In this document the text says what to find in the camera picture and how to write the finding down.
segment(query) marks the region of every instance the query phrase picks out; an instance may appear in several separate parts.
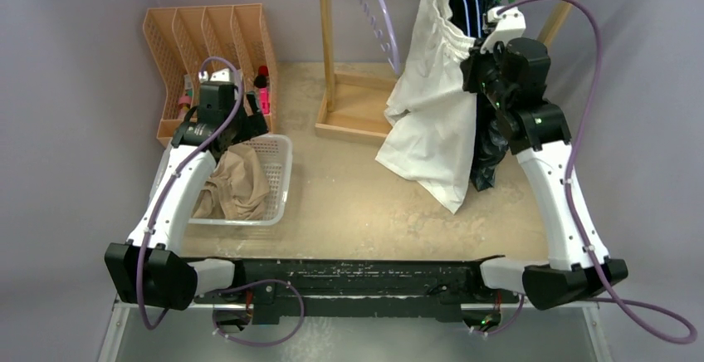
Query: orange desk organizer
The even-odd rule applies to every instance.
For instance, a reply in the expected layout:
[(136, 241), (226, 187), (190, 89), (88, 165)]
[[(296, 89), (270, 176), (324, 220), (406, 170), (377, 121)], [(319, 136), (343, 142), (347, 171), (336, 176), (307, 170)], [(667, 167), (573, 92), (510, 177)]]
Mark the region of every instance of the orange desk organizer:
[[(183, 95), (183, 77), (193, 82), (192, 105), (198, 104), (198, 69), (208, 56), (231, 61), (244, 75), (245, 92), (254, 91), (254, 78), (260, 66), (269, 70), (269, 114), (265, 115), (271, 133), (276, 133), (278, 75), (276, 56), (260, 3), (212, 7), (160, 7), (147, 10), (144, 36), (166, 87), (164, 111), (157, 139), (166, 147), (181, 123), (178, 99)], [(210, 71), (224, 69), (214, 62)]]

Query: tabletop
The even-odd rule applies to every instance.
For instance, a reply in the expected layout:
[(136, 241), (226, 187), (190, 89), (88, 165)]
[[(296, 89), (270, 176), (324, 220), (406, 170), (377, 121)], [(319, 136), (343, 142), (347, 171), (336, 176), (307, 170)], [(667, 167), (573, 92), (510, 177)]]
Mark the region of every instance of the tabletop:
[[(389, 75), (388, 64), (340, 64)], [(516, 158), (507, 155), (496, 187), (471, 185), (450, 213), (421, 185), (387, 170), (378, 146), (315, 136), (325, 91), (322, 63), (281, 63), (278, 129), (294, 148), (283, 219), (271, 227), (191, 224), (184, 257), (472, 260), (504, 254), (545, 260), (547, 243), (535, 198)]]

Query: white cloth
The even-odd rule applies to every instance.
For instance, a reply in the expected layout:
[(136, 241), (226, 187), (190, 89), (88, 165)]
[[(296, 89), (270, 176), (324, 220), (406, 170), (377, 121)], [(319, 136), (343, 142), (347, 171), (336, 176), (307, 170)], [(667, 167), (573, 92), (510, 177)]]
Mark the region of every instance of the white cloth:
[(474, 38), (450, 23), (448, 2), (420, 1), (406, 67), (384, 112), (393, 128), (376, 160), (456, 213), (469, 187), (477, 95), (462, 90), (459, 67)]

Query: wooden clothes rack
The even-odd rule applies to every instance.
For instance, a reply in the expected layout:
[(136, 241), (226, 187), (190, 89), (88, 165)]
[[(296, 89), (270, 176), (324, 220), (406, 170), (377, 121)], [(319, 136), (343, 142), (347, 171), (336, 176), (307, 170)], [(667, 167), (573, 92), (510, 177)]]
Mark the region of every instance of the wooden clothes rack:
[[(538, 41), (550, 46), (565, 24), (571, 8), (568, 3), (560, 2), (545, 21)], [(320, 24), (323, 33), (325, 95), (315, 121), (315, 134), (381, 145), (391, 130), (391, 125), (384, 117), (384, 110), (396, 85), (396, 78), (336, 71), (331, 0), (320, 0)]]

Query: wooden pole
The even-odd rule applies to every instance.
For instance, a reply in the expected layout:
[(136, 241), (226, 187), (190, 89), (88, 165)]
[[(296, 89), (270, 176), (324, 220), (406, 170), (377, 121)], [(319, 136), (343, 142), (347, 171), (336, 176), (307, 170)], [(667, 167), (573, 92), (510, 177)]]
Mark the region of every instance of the wooden pole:
[(548, 20), (545, 21), (545, 25), (538, 35), (538, 41), (544, 43), (546, 46), (550, 46), (555, 36), (557, 36), (557, 32), (562, 25), (565, 24), (565, 20), (567, 19), (567, 15), (570, 14), (571, 9), (572, 5), (567, 2), (560, 2), (555, 9), (553, 9)]
[(323, 30), (325, 98), (327, 98), (327, 110), (333, 111), (335, 110), (335, 54), (333, 52), (331, 0), (320, 0), (320, 24)]

